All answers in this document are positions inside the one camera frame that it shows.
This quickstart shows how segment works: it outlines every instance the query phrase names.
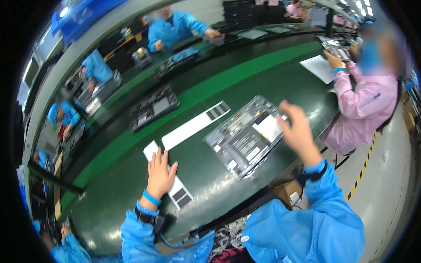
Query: blue wristband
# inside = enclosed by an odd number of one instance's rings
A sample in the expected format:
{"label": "blue wristband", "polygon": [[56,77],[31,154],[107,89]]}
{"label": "blue wristband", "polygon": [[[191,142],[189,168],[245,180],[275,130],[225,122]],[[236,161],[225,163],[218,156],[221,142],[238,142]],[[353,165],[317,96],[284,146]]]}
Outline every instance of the blue wristband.
{"label": "blue wristband", "polygon": [[332,73],[333,73],[333,74],[336,74],[336,73],[338,73],[339,71],[345,71],[345,69],[344,69],[344,68],[337,68],[337,69],[332,70]]}
{"label": "blue wristband", "polygon": [[152,195],[150,195],[146,189],[143,189],[143,196],[146,197],[146,199],[149,200],[149,202],[153,203],[154,205],[158,206],[161,204],[161,200],[156,200],[155,198],[152,197]]}

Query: red object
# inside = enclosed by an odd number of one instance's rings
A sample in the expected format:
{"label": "red object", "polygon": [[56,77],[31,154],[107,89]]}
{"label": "red object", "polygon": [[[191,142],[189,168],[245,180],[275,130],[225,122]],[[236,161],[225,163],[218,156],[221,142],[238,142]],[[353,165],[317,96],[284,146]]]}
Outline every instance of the red object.
{"label": "red object", "polygon": [[60,130],[59,130],[59,133],[57,134],[57,136],[59,137],[59,138],[61,138],[62,140],[63,140],[63,133],[64,133],[64,130],[65,130],[66,128],[64,127],[64,125],[62,125],[61,127],[60,127]]}

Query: yellow and black hazard stripe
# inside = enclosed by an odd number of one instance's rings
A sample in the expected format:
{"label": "yellow and black hazard stripe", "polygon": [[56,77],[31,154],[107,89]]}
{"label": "yellow and black hazard stripe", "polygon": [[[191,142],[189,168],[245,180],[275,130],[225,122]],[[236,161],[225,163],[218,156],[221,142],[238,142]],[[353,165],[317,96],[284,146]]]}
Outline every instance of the yellow and black hazard stripe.
{"label": "yellow and black hazard stripe", "polygon": [[368,151],[367,158],[365,159],[364,166],[362,167],[362,170],[360,172],[360,176],[358,177],[357,181],[355,182],[355,184],[352,187],[351,191],[349,192],[348,196],[345,197],[345,201],[347,201],[347,202],[349,201],[349,199],[351,198],[351,196],[354,194],[354,191],[357,188],[357,185],[360,183],[360,180],[362,178],[362,175],[364,174],[365,168],[367,167],[368,160],[370,159],[371,151],[373,150],[374,141],[376,140],[376,134],[377,134],[377,132],[375,131],[374,132],[374,136],[373,136],[373,141],[371,142],[370,150]]}

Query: ceiling light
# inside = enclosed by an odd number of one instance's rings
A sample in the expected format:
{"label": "ceiling light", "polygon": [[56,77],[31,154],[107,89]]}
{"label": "ceiling light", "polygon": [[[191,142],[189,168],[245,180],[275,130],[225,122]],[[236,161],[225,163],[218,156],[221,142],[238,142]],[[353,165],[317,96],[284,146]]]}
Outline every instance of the ceiling light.
{"label": "ceiling light", "polygon": [[24,76],[22,77],[22,82],[24,82],[24,81],[25,81],[25,77],[26,77],[26,74],[28,73],[29,67],[30,67],[30,66],[31,66],[31,64],[32,64],[32,60],[33,60],[33,58],[32,58],[32,59],[29,61],[29,63],[28,63],[27,69],[25,70]]}
{"label": "ceiling light", "polygon": [[67,14],[67,12],[69,11],[68,7],[65,7],[61,12],[60,12],[60,17],[63,17],[65,14]]}

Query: black wristband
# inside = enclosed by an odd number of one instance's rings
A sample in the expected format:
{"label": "black wristband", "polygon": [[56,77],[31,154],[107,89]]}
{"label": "black wristband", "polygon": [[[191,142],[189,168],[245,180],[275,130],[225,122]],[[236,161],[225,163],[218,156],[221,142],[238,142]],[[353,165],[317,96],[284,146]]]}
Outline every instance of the black wristband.
{"label": "black wristband", "polygon": [[163,227],[164,227],[164,223],[165,223],[165,218],[157,215],[157,216],[152,216],[152,215],[147,215],[143,212],[140,212],[137,207],[135,208],[135,213],[137,215],[137,219],[145,224],[151,224],[154,227],[154,233],[158,234],[162,231]]}
{"label": "black wristband", "polygon": [[323,170],[320,173],[301,173],[298,174],[295,179],[301,184],[301,186],[306,185],[307,180],[312,180],[313,182],[320,180],[322,178],[322,175],[325,174],[326,170],[328,169],[328,163],[325,163],[325,166],[323,167]]}

